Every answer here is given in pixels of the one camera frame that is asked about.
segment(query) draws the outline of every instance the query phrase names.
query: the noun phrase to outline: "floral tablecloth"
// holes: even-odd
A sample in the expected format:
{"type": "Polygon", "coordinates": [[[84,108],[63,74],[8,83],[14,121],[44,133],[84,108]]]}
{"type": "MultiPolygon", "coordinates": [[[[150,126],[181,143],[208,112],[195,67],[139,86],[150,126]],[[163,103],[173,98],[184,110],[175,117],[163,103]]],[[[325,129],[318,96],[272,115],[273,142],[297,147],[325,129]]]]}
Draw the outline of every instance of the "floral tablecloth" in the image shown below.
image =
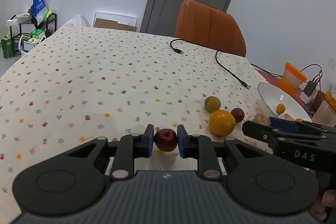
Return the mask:
{"type": "MultiPolygon", "coordinates": [[[[66,27],[18,60],[0,78],[0,223],[20,210],[12,194],[15,176],[47,158],[87,140],[119,140],[143,133],[147,124],[199,133],[209,132],[204,99],[217,96],[222,109],[258,110],[257,84],[265,79],[246,58],[224,54],[220,62],[251,88],[244,88],[215,61],[215,51],[176,42],[170,37],[112,29],[66,27]]],[[[237,124],[231,136],[259,148],[237,124]]],[[[196,169],[194,159],[181,159],[154,146],[150,159],[137,159],[136,169],[196,169]]]]}

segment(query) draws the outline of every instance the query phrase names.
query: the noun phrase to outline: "plastic bag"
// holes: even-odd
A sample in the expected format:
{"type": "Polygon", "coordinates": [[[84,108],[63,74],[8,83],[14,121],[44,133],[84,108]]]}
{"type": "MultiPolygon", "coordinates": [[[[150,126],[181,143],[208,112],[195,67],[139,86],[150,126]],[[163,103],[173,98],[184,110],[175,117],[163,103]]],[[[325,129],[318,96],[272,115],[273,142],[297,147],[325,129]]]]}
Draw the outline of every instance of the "plastic bag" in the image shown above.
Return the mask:
{"type": "Polygon", "coordinates": [[[44,17],[48,12],[44,0],[33,0],[33,15],[37,20],[37,25],[44,21],[44,17]]]}
{"type": "Polygon", "coordinates": [[[62,27],[87,27],[87,25],[80,15],[76,15],[66,22],[66,24],[64,24],[62,27]]]}
{"type": "Polygon", "coordinates": [[[267,117],[266,115],[264,115],[261,112],[256,112],[256,113],[252,113],[250,115],[247,116],[246,118],[247,121],[252,121],[252,122],[257,122],[260,124],[263,124],[265,126],[271,126],[271,121],[269,120],[269,117],[267,117]]]}
{"type": "Polygon", "coordinates": [[[13,56],[13,43],[10,35],[1,39],[1,47],[4,58],[8,59],[13,56]]]}

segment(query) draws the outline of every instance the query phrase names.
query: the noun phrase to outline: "blue plastic bag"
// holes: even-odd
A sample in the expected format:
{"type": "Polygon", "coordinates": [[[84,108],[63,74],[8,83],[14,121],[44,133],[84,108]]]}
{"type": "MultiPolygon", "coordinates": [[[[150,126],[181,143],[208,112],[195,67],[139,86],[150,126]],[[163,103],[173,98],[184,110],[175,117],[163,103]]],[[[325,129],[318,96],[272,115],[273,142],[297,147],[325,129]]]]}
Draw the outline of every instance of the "blue plastic bag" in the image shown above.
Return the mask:
{"type": "Polygon", "coordinates": [[[44,17],[48,9],[44,3],[44,0],[33,0],[33,15],[37,20],[37,25],[43,22],[44,17]]]}

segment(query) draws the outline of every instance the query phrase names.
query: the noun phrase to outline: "person's hand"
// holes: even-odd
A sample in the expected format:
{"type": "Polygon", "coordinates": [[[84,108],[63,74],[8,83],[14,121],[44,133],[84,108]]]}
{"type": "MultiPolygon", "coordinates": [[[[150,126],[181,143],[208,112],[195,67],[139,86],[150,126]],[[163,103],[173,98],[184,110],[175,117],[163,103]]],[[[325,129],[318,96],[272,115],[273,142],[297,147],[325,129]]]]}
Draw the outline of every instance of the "person's hand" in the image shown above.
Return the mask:
{"type": "Polygon", "coordinates": [[[336,190],[328,190],[323,197],[318,196],[310,212],[319,220],[324,220],[327,216],[326,207],[336,208],[336,190]]]}

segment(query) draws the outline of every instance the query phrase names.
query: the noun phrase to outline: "orange lid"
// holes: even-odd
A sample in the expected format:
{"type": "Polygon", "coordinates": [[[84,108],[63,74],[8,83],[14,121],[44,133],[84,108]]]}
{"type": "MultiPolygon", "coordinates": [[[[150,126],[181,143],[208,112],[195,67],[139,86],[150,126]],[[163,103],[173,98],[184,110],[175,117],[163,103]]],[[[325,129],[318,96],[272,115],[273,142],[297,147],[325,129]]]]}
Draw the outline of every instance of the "orange lid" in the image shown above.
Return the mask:
{"type": "Polygon", "coordinates": [[[294,67],[291,63],[286,63],[285,69],[288,70],[291,74],[293,74],[300,81],[305,82],[307,77],[299,71],[296,67],[294,67]]]}

